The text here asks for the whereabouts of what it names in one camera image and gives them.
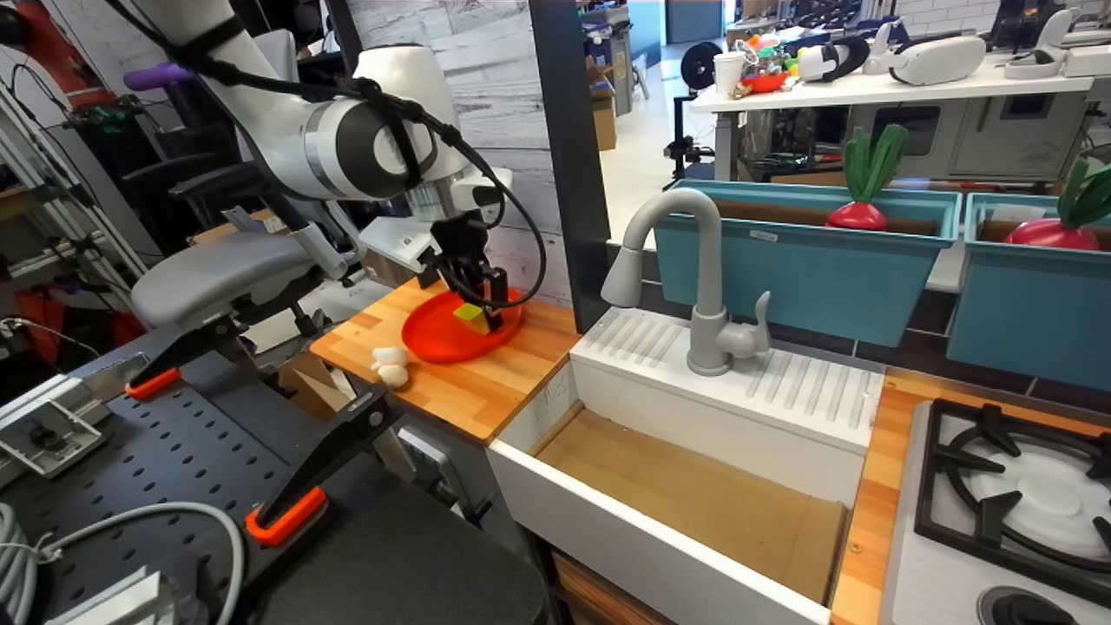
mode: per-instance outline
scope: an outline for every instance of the farmhouse sink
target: farmhouse sink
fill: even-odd
[[[881,371],[775,348],[706,378],[688,344],[609,310],[489,443],[509,514],[664,619],[829,622]]]

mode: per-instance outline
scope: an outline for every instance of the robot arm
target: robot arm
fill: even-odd
[[[434,267],[445,281],[481,305],[489,326],[497,326],[497,310],[539,293],[546,272],[527,295],[509,302],[502,272],[486,264],[489,224],[476,209],[506,199],[522,209],[522,202],[453,133],[445,72],[428,48],[366,48],[355,69],[366,80],[363,92],[306,96],[272,72],[225,0],[135,0],[138,15],[121,0],[107,3],[177,61],[201,72],[284,190],[320,202],[370,202],[434,184],[442,202],[434,210],[417,209],[417,220],[434,222],[429,231],[442,246]]]

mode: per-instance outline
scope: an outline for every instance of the faucet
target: faucet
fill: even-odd
[[[755,357],[770,348],[765,293],[754,305],[755,326],[729,323],[722,305],[722,215],[718,206],[692,187],[674,187],[642,206],[620,240],[618,261],[599,284],[599,298],[631,310],[642,288],[642,246],[649,228],[666,210],[692,210],[699,220],[699,295],[692,305],[692,352],[688,367],[699,374],[722,374],[736,357]]]

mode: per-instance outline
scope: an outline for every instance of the white countertop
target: white countertop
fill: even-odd
[[[1008,80],[1008,55],[984,55],[977,69],[962,84],[907,85],[888,72],[849,72],[832,84],[793,84],[777,92],[755,92],[729,99],[718,90],[701,90],[692,104],[693,112],[781,112],[781,109],[847,109],[847,104],[898,104],[898,99],[967,99],[967,96],[1012,96],[1012,92],[1075,92],[1089,90],[1089,76],[1039,76],[1039,80]]]

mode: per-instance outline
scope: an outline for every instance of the green vegetable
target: green vegetable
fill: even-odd
[[[886,125],[874,148],[872,136],[857,133],[842,143],[842,187],[852,202],[872,202],[888,187],[898,170],[909,133],[903,125]]]
[[[1111,165],[1101,161],[1074,161],[1054,202],[1054,215],[1065,228],[1079,228],[1111,215]]]

